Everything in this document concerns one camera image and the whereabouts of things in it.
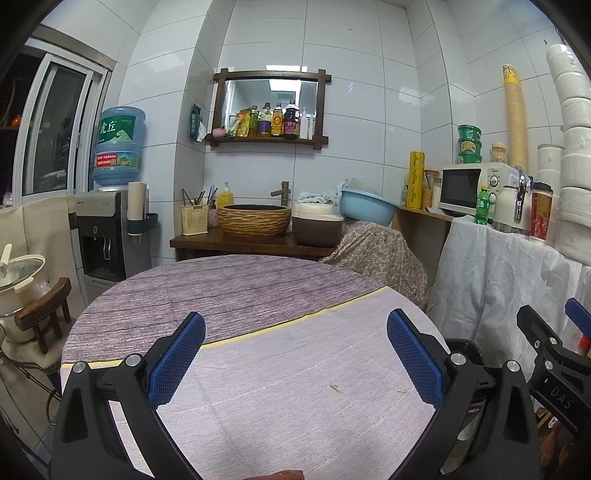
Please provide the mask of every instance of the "metal screw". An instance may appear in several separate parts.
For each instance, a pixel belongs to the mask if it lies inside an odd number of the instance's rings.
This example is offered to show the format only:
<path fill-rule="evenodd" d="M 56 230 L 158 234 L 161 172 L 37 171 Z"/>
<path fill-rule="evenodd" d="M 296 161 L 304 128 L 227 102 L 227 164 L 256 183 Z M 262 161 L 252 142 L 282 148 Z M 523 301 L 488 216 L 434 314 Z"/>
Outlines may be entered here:
<path fill-rule="evenodd" d="M 518 372 L 520 369 L 519 364 L 515 360 L 509 360 L 507 362 L 507 368 L 512 372 Z"/>
<path fill-rule="evenodd" d="M 466 363 L 466 357 L 461 353 L 452 353 L 451 359 L 456 365 L 463 365 Z"/>
<path fill-rule="evenodd" d="M 125 365 L 128 367 L 135 367 L 141 361 L 142 358 L 137 353 L 134 353 L 125 359 Z"/>
<path fill-rule="evenodd" d="M 86 368 L 86 364 L 84 362 L 76 362 L 74 364 L 74 367 L 72 367 L 72 370 L 74 371 L 75 374 L 79 374 L 85 368 Z"/>

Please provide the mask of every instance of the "yellow tape line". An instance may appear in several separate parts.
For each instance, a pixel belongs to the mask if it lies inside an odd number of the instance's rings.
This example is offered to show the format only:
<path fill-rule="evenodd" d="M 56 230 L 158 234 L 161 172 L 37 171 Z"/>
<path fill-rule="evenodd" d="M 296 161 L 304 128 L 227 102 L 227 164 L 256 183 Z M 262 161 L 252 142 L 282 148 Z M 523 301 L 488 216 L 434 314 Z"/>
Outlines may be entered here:
<path fill-rule="evenodd" d="M 389 288 L 389 287 L 381 287 L 377 290 L 366 293 L 365 295 L 361 295 L 360 297 L 357 297 L 353 300 L 348 300 L 344 303 L 339 303 L 338 305 L 335 305 L 334 307 L 322 309 L 322 310 L 319 310 L 318 312 L 315 312 L 315 313 L 309 313 L 308 315 L 304 315 L 303 317 L 300 317 L 300 318 L 297 318 L 294 320 L 289 320 L 288 322 L 285 322 L 285 323 L 280 323 L 279 325 L 274 325 L 272 327 L 263 328 L 261 330 L 257 330 L 256 332 L 245 333 L 244 335 L 235 336 L 232 338 L 228 338 L 226 340 L 219 340 L 217 342 L 207 343 L 201 347 L 201 350 L 206 349 L 206 348 L 213 348 L 215 346 L 227 345 L 229 343 L 238 342 L 240 340 L 245 340 L 247 338 L 253 338 L 253 337 L 262 335 L 263 333 L 273 332 L 274 330 L 279 330 L 279 329 L 285 328 L 287 326 L 303 322 L 304 320 L 309 320 L 309 319 L 316 317 L 318 315 L 322 315 L 323 313 L 331 312 L 333 310 L 338 310 L 338 309 L 345 307 L 347 305 L 351 305 L 352 303 L 355 303 L 356 301 L 366 299 L 366 298 L 370 297 L 371 295 L 375 295 L 376 293 L 386 290 L 387 288 Z M 122 361 L 123 361 L 123 359 L 106 360 L 106 361 L 89 362 L 88 364 L 91 368 L 106 368 L 106 367 L 116 367 Z M 61 368 L 69 370 L 72 368 L 73 365 L 74 364 L 62 364 Z"/>

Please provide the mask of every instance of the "yellow soap bottle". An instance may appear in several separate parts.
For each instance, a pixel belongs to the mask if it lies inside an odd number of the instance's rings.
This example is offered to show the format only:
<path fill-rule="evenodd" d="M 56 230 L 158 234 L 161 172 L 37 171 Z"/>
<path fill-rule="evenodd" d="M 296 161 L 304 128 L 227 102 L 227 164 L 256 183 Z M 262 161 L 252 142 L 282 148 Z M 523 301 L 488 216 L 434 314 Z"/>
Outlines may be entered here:
<path fill-rule="evenodd" d="M 223 192 L 217 196 L 217 208 L 222 208 L 226 205 L 231 205 L 234 203 L 234 194 L 230 191 L 228 182 L 224 183 L 226 184 L 226 188 L 224 188 Z"/>

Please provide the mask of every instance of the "woven basket sink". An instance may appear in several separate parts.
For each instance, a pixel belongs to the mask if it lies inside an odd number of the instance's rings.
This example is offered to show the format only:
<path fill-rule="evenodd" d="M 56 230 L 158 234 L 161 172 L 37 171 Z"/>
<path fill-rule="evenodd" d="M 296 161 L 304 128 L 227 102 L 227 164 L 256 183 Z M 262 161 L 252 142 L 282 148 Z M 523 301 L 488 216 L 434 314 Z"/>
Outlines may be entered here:
<path fill-rule="evenodd" d="M 291 209 L 277 205 L 226 205 L 217 210 L 226 235 L 273 238 L 285 234 Z"/>

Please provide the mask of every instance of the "jar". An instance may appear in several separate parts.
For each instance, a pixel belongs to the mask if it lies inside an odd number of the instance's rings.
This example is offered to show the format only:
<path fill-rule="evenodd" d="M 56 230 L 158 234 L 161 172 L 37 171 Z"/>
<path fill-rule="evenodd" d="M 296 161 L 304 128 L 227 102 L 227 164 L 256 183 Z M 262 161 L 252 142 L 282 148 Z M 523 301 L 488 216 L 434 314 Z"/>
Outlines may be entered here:
<path fill-rule="evenodd" d="M 507 148 L 505 144 L 493 142 L 491 147 L 491 162 L 507 163 Z"/>

